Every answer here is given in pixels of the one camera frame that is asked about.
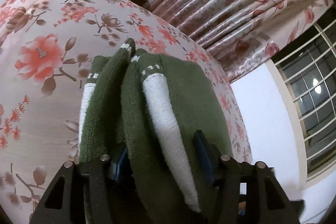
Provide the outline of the green and white knit sweater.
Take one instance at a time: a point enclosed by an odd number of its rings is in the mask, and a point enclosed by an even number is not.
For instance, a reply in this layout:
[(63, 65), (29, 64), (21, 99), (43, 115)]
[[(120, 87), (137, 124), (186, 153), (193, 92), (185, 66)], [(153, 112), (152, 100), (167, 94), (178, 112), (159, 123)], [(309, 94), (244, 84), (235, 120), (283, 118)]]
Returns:
[(81, 101), (79, 161), (125, 142), (152, 223), (211, 219), (217, 192), (206, 182), (196, 131), (232, 154), (223, 110), (197, 63), (149, 53), (132, 39), (114, 55), (94, 58)]

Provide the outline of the white barred window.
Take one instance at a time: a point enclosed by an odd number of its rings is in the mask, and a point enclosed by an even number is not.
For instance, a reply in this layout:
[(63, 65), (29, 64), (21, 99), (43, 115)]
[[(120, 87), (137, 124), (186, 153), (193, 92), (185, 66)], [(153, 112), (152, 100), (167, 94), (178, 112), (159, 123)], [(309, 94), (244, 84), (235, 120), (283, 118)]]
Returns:
[(306, 189), (335, 170), (335, 14), (322, 16), (267, 68), (288, 112)]

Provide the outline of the floral pink bed sheet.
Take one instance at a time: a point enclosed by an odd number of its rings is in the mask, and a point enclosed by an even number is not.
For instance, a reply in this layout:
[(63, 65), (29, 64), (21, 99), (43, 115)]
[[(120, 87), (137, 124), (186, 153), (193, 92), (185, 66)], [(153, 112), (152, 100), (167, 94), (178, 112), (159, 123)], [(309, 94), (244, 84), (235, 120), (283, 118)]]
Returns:
[(132, 38), (150, 53), (194, 61), (208, 77), (238, 161), (252, 161), (220, 64), (183, 32), (128, 0), (1, 0), (1, 206), (28, 223), (60, 165), (78, 159), (78, 122), (94, 57)]

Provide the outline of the pink floral curtain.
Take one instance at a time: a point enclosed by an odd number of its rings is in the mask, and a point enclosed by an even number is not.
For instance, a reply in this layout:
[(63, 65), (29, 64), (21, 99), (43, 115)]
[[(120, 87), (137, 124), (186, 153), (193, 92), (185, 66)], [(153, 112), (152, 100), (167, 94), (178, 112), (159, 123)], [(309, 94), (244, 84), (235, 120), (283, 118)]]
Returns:
[(150, 10), (219, 61), (230, 81), (268, 61), (333, 0), (154, 0)]

